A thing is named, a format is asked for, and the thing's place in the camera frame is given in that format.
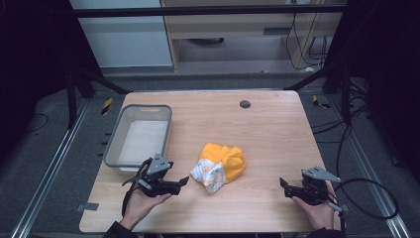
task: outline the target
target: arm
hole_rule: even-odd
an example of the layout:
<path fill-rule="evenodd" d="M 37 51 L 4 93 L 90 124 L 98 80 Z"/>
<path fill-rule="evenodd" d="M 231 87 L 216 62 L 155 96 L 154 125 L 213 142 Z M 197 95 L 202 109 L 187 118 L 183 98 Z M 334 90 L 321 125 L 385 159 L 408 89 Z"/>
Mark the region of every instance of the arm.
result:
<path fill-rule="evenodd" d="M 148 197 L 138 188 L 139 184 L 136 182 L 134 190 L 127 204 L 126 213 L 123 219 L 119 223 L 114 222 L 114 224 L 104 235 L 104 238 L 137 238 L 137 236 L 132 232 L 134 227 L 136 227 L 136 225 L 141 220 L 143 220 L 155 206 L 164 203 L 168 198 L 171 197 L 171 194 L 164 194 L 157 197 Z"/>
<path fill-rule="evenodd" d="M 297 196 L 291 198 L 306 213 L 312 227 L 315 229 L 308 238 L 339 238 L 343 237 L 341 231 L 334 230 L 334 209 L 328 204 L 328 201 L 319 205 L 309 205 Z"/>

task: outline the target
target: sleeve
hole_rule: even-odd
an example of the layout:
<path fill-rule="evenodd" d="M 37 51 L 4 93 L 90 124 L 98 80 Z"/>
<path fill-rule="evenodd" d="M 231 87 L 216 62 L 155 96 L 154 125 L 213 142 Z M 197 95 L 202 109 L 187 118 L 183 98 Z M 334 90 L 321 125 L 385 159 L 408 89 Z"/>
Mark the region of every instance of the sleeve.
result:
<path fill-rule="evenodd" d="M 112 226 L 108 229 L 108 231 L 105 233 L 103 238 L 139 238 L 137 235 L 135 235 L 131 230 L 127 229 L 126 227 L 122 226 L 118 222 L 114 222 Z"/>
<path fill-rule="evenodd" d="M 306 238 L 344 238 L 343 232 L 338 230 L 327 230 L 324 228 L 316 230 Z"/>

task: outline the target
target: gray plastic bin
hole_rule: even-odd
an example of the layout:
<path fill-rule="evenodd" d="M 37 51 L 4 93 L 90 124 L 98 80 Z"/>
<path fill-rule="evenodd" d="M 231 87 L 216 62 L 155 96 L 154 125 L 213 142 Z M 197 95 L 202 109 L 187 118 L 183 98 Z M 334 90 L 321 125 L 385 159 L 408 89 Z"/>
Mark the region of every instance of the gray plastic bin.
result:
<path fill-rule="evenodd" d="M 135 173 L 156 153 L 165 157 L 172 111 L 167 105 L 130 104 L 118 116 L 104 163 L 119 174 Z"/>

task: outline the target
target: black pole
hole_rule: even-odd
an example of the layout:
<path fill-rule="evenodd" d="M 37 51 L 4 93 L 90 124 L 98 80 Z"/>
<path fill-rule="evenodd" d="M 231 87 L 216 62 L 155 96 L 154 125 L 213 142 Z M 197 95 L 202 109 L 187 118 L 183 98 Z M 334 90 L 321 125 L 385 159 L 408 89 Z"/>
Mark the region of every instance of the black pole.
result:
<path fill-rule="evenodd" d="M 51 11 L 55 17 L 104 18 L 104 17 L 150 17 L 186 15 L 229 15 L 229 14 L 275 14 L 275 13 L 335 13 L 358 11 L 360 7 L 346 4 L 308 5 L 255 5 L 255 6 L 205 6 L 205 7 L 162 7 L 122 9 L 75 9 L 72 11 Z"/>

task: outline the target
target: small round object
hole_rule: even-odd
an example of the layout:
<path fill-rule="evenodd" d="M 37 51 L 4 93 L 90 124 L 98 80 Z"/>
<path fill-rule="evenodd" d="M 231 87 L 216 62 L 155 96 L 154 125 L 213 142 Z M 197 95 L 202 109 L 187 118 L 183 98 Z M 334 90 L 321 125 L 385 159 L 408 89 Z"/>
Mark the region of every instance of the small round object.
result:
<path fill-rule="evenodd" d="M 250 107 L 251 107 L 251 102 L 250 102 L 250 101 L 248 101 L 248 100 L 242 100 L 242 101 L 239 103 L 239 105 L 240 105 L 242 108 L 247 109 L 247 108 L 250 108 Z"/>

